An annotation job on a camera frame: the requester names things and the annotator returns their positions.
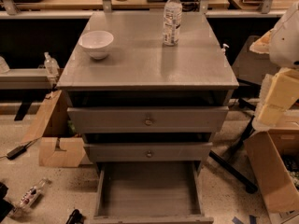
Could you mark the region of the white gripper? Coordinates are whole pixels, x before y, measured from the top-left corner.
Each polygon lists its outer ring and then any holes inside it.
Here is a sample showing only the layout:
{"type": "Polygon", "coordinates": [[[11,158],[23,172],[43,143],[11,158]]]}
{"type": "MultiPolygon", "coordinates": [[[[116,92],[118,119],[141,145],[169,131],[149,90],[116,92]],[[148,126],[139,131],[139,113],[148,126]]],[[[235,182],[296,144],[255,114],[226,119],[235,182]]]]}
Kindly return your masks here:
{"type": "MultiPolygon", "coordinates": [[[[273,30],[270,29],[249,50],[257,54],[268,54],[273,30]]],[[[281,68],[276,74],[266,74],[257,105],[256,120],[265,126],[275,126],[282,115],[299,99],[299,71],[281,68]]]]}

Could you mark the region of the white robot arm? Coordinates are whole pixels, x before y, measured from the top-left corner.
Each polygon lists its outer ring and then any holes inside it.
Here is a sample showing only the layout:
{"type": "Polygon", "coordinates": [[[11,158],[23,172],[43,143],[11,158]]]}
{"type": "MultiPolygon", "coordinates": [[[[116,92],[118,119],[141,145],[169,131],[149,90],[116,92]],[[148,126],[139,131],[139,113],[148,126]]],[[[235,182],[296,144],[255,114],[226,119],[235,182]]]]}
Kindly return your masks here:
{"type": "Polygon", "coordinates": [[[249,50],[268,54],[270,62],[280,67],[274,75],[265,75],[252,122],[255,130],[267,131],[299,99],[299,2],[293,3],[249,50]]]}

